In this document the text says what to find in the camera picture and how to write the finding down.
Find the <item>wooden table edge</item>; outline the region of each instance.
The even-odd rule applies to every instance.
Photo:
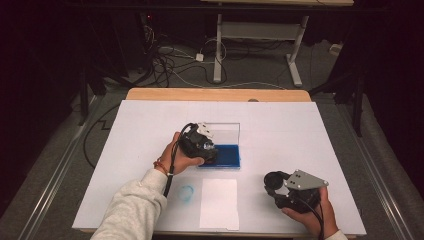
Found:
[[[305,90],[132,88],[126,100],[311,102],[311,97]]]

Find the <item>white paper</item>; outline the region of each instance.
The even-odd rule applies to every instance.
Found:
[[[203,179],[199,227],[239,230],[236,179]]]

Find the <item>gray sleeve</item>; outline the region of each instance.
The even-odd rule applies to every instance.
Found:
[[[343,234],[341,230],[339,230],[335,234],[326,238],[325,240],[347,240],[347,237]]]
[[[103,221],[91,239],[151,239],[156,221],[166,208],[167,177],[151,169],[115,194]]]

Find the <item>white cable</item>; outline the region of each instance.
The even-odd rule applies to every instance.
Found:
[[[212,39],[209,39],[208,41],[206,41],[205,44],[204,44],[204,46],[206,46],[207,43],[212,42],[212,41],[215,41],[215,42],[220,43],[222,45],[222,47],[224,48],[224,57],[221,59],[221,61],[224,60],[225,57],[227,56],[227,48],[225,47],[224,43],[216,40],[215,38],[212,38]]]
[[[149,42],[149,39],[150,39],[150,37],[152,36],[152,44],[150,44],[150,47],[149,47],[149,49],[147,49],[147,52],[148,51],[150,51],[150,49],[152,49],[152,47],[153,47],[153,42],[155,41],[155,32],[153,31],[153,29],[151,28],[151,27],[149,27],[149,26],[144,26],[144,28],[147,28],[148,30],[149,30],[149,35],[147,36],[147,39],[146,39],[146,43],[148,43]]]
[[[176,57],[187,57],[187,58],[190,58],[190,59],[195,60],[194,57],[190,56],[188,53],[186,53],[186,52],[184,52],[182,50],[179,50],[179,49],[176,49],[176,48],[172,48],[172,47],[160,47],[160,48],[172,49],[174,51],[181,52],[181,53],[184,53],[185,54],[185,55],[175,55]],[[215,62],[199,62],[199,63],[212,64],[212,63],[215,63]]]
[[[272,86],[272,87],[275,87],[275,88],[287,90],[286,88],[280,87],[278,85],[274,85],[274,84],[271,84],[271,83],[264,83],[264,82],[247,82],[247,83],[239,83],[239,84],[233,84],[233,85],[227,85],[227,86],[219,86],[219,87],[205,87],[205,86],[201,86],[201,85],[197,85],[197,84],[193,84],[193,83],[187,82],[178,73],[176,73],[174,70],[172,70],[170,68],[167,68],[167,69],[170,70],[173,74],[175,74],[185,84],[190,85],[190,86],[193,86],[193,87],[198,87],[198,88],[219,89],[219,88],[231,88],[231,87],[237,87],[237,86],[243,86],[243,85],[250,85],[250,84],[259,84],[259,85],[267,85],[267,86]]]

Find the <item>blue tray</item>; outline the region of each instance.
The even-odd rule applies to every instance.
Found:
[[[238,145],[215,145],[218,156],[215,163],[203,164],[199,168],[240,168],[240,153]]]

